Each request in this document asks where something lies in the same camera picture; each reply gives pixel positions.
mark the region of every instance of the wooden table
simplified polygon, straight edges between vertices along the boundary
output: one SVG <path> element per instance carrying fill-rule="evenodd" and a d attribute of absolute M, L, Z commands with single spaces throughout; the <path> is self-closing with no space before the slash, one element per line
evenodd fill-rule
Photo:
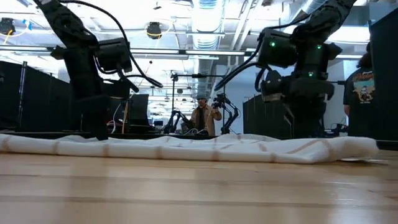
<path fill-rule="evenodd" d="M 324 165 L 0 154 L 0 223 L 398 223 L 398 152 Z"/>

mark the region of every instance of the brown jacket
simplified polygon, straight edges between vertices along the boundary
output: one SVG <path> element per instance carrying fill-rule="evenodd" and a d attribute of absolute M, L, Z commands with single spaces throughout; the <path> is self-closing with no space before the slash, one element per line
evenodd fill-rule
<path fill-rule="evenodd" d="M 207 131 L 209 132 L 210 136 L 215 136 L 216 135 L 216 130 L 214 127 L 214 120 L 220 121 L 222 119 L 222 115 L 220 112 L 212 112 L 211 111 L 211 106 L 206 105 L 205 108 L 205 127 L 207 128 Z M 194 109 L 191 115 L 191 120 L 195 123 L 195 127 L 198 126 L 199 123 L 199 114 L 198 110 Z"/>

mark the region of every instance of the person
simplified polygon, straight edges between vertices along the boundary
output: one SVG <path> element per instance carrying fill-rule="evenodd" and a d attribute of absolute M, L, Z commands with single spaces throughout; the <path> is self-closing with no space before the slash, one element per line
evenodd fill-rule
<path fill-rule="evenodd" d="M 207 100 L 204 96 L 198 96 L 197 100 L 198 107 L 193 110 L 191 120 L 197 130 L 202 131 L 205 129 L 209 136 L 215 136 L 214 120 L 221 120 L 222 115 L 217 108 L 207 105 Z"/>
<path fill-rule="evenodd" d="M 344 112 L 348 116 L 348 135 L 373 138 L 376 90 L 370 43 L 366 46 L 366 53 L 359 60 L 357 71 L 351 74 L 344 90 Z"/>

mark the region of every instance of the white cloth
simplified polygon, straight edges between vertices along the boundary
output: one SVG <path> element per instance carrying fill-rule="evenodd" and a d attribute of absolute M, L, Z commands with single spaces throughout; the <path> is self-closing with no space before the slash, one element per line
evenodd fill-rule
<path fill-rule="evenodd" d="M 210 140 L 164 136 L 150 140 L 98 141 L 80 136 L 48 140 L 0 134 L 0 152 L 63 156 L 313 164 L 371 157 L 378 150 L 375 140 L 353 137 L 280 141 L 252 134 L 228 134 Z"/>

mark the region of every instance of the ceiling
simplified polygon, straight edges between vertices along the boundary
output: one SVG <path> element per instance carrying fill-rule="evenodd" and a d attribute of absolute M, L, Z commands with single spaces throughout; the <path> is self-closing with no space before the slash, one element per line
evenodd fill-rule
<path fill-rule="evenodd" d="M 287 14 L 291 12 L 288 12 L 286 9 L 289 3 L 293 3 L 293 1 L 282 0 L 258 0 L 260 3 L 267 3 L 264 7 L 256 6 L 257 0 L 225 1 L 224 7 L 220 8 L 220 10 L 223 10 L 221 32 L 218 34 L 207 34 L 219 38 L 220 44 L 217 46 L 219 50 L 247 50 L 255 48 L 258 33 L 264 27 L 276 26 L 284 17 L 289 17 L 290 15 Z M 116 17 L 126 30 L 131 48 L 134 49 L 194 49 L 195 37 L 198 34 L 192 31 L 193 20 L 195 19 L 196 26 L 205 26 L 213 22 L 211 15 L 198 15 L 197 11 L 191 7 L 188 1 L 85 0 L 85 2 L 99 6 Z M 247 2 L 254 2 L 255 4 L 245 11 L 245 8 L 248 7 Z M 77 4 L 67 4 L 67 7 L 81 18 L 85 26 L 97 36 L 98 40 L 122 37 L 116 24 L 102 12 Z M 56 45 L 63 45 L 60 39 L 52 32 L 42 12 L 36 9 L 33 0 L 9 0 L 7 1 L 7 7 L 2 6 L 1 11 L 0 17 L 13 18 L 16 27 L 14 36 L 10 36 L 7 40 L 4 35 L 0 35 L 0 41 L 3 45 L 30 46 L 30 48 L 25 51 L 0 50 L 0 60 L 14 63 L 27 61 L 31 67 L 47 73 L 53 73 L 53 75 L 60 78 L 61 72 L 65 71 L 65 64 L 62 61 L 56 61 L 49 56 L 49 53 L 38 53 L 32 48 L 33 46 L 54 47 Z M 159 22 L 161 24 L 161 38 L 154 40 L 148 37 L 146 28 L 150 22 Z M 357 43 L 352 38 L 349 40 L 349 43 L 343 39 L 344 35 L 336 35 L 335 39 L 333 39 L 333 41 L 337 42 L 344 49 L 343 53 L 358 55 L 363 53 L 363 44 L 366 43 L 367 37 L 362 37 L 360 42 Z M 141 89 L 140 93 L 148 93 L 150 96 L 154 96 L 150 99 L 149 108 L 151 111 L 160 111 L 159 108 L 162 108 L 161 113 L 164 116 L 170 114 L 171 110 L 171 102 L 165 98 L 172 95 L 172 81 L 170 79 L 172 72 L 179 75 L 193 74 L 197 72 L 199 59 L 201 61 L 212 61 L 213 64 L 223 63 L 227 66 L 229 62 L 225 56 L 196 57 L 194 55 L 139 54 L 136 57 L 142 70 L 148 76 L 162 82 L 165 88 L 162 90 L 153 89 L 150 83 L 141 78 L 132 78 L 131 80 Z M 137 70 L 133 68 L 131 74 L 137 74 Z M 103 75 L 103 77 L 117 78 L 109 75 Z M 210 79 L 207 79 L 207 81 L 210 84 L 213 82 Z M 178 94 L 175 91 L 176 96 L 182 97 L 175 107 L 180 110 L 186 110 L 186 114 L 190 114 L 192 108 L 195 107 L 195 100 L 192 98 L 195 97 L 196 88 L 199 88 L 198 85 L 199 81 L 196 79 L 180 77 L 176 86 L 183 89 L 183 93 Z"/>

